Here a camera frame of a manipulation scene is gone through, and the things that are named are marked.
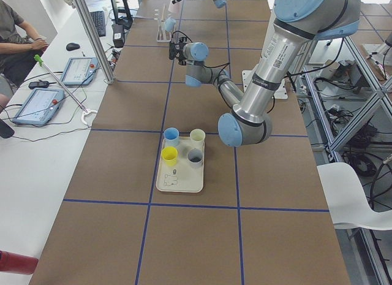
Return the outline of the red fire extinguisher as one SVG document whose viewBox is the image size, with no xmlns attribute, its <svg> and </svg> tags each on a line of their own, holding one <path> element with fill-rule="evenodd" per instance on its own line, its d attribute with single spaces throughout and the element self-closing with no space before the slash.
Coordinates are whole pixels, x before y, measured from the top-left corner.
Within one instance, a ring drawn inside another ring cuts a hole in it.
<svg viewBox="0 0 392 285">
<path fill-rule="evenodd" d="M 39 260 L 36 257 L 1 251 L 1 271 L 21 275 L 34 273 Z"/>
</svg>

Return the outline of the teach pendant tablet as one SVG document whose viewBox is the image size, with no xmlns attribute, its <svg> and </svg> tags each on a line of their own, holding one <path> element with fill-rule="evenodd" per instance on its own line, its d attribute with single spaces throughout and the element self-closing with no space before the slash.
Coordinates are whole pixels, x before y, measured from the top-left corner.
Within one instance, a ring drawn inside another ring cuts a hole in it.
<svg viewBox="0 0 392 285">
<path fill-rule="evenodd" d="M 99 63 L 95 57 L 69 58 L 61 75 L 66 86 L 88 85 L 92 82 Z"/>
<path fill-rule="evenodd" d="M 20 125 L 44 126 L 54 117 L 64 97 L 63 89 L 33 89 L 11 122 Z"/>
</svg>

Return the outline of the black label box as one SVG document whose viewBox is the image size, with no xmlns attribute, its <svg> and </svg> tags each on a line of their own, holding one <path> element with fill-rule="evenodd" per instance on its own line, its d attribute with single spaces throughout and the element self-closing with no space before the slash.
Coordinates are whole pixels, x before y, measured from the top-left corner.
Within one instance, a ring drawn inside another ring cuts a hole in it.
<svg viewBox="0 0 392 285">
<path fill-rule="evenodd" d="M 112 24 L 113 30 L 113 44 L 115 48 L 122 48 L 125 44 L 125 33 L 124 33 L 124 26 Z"/>
</svg>

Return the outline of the grey cup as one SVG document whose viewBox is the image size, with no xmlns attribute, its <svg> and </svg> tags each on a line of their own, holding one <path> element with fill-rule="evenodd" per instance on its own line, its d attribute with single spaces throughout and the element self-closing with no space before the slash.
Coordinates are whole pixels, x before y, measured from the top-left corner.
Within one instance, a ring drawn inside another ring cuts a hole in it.
<svg viewBox="0 0 392 285">
<path fill-rule="evenodd" d="M 199 168 L 203 164 L 204 154 L 200 149 L 193 148 L 187 154 L 187 160 L 194 169 Z"/>
</svg>

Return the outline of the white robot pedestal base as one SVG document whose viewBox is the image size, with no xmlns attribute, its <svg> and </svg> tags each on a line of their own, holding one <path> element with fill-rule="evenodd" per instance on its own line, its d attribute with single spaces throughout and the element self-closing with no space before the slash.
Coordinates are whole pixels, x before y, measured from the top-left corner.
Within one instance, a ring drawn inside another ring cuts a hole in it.
<svg viewBox="0 0 392 285">
<path fill-rule="evenodd" d="M 246 91 L 252 81 L 253 70 L 243 70 L 241 73 L 243 79 L 243 90 Z M 276 99 L 288 99 L 288 93 L 285 87 L 285 80 L 281 81 L 278 89 L 274 92 Z"/>
</svg>

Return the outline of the black keyboard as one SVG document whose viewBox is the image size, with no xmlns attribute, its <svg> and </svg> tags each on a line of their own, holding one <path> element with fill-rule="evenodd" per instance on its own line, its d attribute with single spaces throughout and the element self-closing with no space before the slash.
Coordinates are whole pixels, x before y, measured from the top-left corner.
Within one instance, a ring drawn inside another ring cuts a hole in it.
<svg viewBox="0 0 392 285">
<path fill-rule="evenodd" d="M 105 13 L 103 10 L 90 12 L 92 22 L 99 37 L 106 36 Z"/>
</svg>

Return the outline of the cream white cup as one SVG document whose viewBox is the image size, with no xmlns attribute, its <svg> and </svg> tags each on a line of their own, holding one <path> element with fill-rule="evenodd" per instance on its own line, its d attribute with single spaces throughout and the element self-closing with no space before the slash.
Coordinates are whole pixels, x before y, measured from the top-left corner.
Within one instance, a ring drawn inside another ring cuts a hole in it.
<svg viewBox="0 0 392 285">
<path fill-rule="evenodd" d="M 193 129 L 189 135 L 191 142 L 196 146 L 203 146 L 205 136 L 206 134 L 202 129 Z"/>
</svg>

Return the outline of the cream plastic tray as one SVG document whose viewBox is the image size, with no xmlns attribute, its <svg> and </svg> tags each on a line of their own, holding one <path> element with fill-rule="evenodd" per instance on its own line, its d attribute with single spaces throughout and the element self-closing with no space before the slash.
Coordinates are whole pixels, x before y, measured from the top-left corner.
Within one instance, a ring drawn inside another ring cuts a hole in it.
<svg viewBox="0 0 392 285">
<path fill-rule="evenodd" d="M 193 149 L 203 151 L 205 158 L 205 147 L 196 147 L 190 140 L 190 137 L 180 137 L 177 163 L 173 167 L 166 165 L 160 158 L 155 186 L 162 192 L 190 192 L 198 193 L 204 185 L 204 158 L 203 164 L 199 168 L 192 168 L 187 160 L 188 152 Z"/>
</svg>

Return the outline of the yellow cup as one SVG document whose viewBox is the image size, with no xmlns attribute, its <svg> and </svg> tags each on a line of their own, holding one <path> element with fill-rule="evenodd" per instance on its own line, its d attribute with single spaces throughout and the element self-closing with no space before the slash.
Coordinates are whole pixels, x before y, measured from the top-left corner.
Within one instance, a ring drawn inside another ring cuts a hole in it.
<svg viewBox="0 0 392 285">
<path fill-rule="evenodd" d="M 173 167 L 177 163 L 178 150 L 173 146 L 166 146 L 161 151 L 161 158 L 166 165 Z"/>
</svg>

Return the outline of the aluminium frame post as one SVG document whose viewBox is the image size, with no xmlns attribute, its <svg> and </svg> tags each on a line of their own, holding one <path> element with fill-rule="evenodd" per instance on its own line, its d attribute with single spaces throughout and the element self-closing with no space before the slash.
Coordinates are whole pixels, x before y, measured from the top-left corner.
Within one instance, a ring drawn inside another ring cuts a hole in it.
<svg viewBox="0 0 392 285">
<path fill-rule="evenodd" d="M 92 49 L 98 60 L 100 68 L 104 73 L 105 82 L 108 85 L 111 85 L 114 82 L 115 77 L 102 47 L 99 35 L 90 16 L 88 6 L 86 5 L 85 0 L 73 0 L 73 4 L 79 14 L 81 23 L 85 29 L 90 44 L 92 45 Z"/>
</svg>

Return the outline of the seated person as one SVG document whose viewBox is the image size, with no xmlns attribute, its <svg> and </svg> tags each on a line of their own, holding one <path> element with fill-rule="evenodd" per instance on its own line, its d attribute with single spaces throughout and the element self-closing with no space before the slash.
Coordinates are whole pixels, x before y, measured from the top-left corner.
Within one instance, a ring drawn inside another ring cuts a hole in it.
<svg viewBox="0 0 392 285">
<path fill-rule="evenodd" d="M 18 88 L 49 44 L 7 3 L 1 1 L 1 75 Z"/>
</svg>

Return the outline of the black computer mouse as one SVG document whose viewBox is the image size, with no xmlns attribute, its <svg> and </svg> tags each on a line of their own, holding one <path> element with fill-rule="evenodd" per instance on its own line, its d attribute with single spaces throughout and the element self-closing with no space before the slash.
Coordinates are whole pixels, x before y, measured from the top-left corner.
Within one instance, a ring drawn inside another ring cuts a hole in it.
<svg viewBox="0 0 392 285">
<path fill-rule="evenodd" d="M 77 50 L 77 49 L 79 49 L 79 48 L 80 48 L 80 45 L 79 45 L 79 44 L 76 44 L 76 43 L 73 43 L 73 42 L 68 43 L 68 44 L 66 45 L 66 50 L 67 50 L 67 51 L 74 51 L 74 50 Z"/>
</svg>

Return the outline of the near teach pendant tablet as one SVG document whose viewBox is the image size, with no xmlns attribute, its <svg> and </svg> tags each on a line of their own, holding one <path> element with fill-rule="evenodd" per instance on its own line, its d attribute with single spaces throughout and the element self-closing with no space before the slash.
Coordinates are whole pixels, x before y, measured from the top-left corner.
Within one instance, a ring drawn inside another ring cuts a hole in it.
<svg viewBox="0 0 392 285">
<path fill-rule="evenodd" d="M 54 117 L 64 97 L 63 89 L 33 89 L 11 122 L 20 125 L 44 126 Z"/>
</svg>

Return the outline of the light blue cup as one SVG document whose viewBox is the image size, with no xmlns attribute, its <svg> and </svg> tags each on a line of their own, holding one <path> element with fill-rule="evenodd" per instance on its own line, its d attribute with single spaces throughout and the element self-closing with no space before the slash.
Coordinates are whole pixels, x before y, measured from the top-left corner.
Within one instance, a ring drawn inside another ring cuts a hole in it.
<svg viewBox="0 0 392 285">
<path fill-rule="evenodd" d="M 164 21 L 164 29 L 166 32 L 173 32 L 175 30 L 176 20 L 172 17 L 168 17 Z"/>
</svg>

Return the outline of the wooden rack dowel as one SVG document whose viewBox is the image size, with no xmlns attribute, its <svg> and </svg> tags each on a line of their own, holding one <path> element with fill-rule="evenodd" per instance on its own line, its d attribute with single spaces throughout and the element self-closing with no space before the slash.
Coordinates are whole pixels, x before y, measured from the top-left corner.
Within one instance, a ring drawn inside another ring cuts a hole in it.
<svg viewBox="0 0 392 285">
<path fill-rule="evenodd" d="M 159 20 L 159 32 L 158 32 L 158 41 L 165 42 L 166 39 L 166 31 L 164 29 L 164 21 L 165 21 L 165 12 L 166 12 L 166 5 L 164 4 L 160 13 L 160 20 Z"/>
</svg>

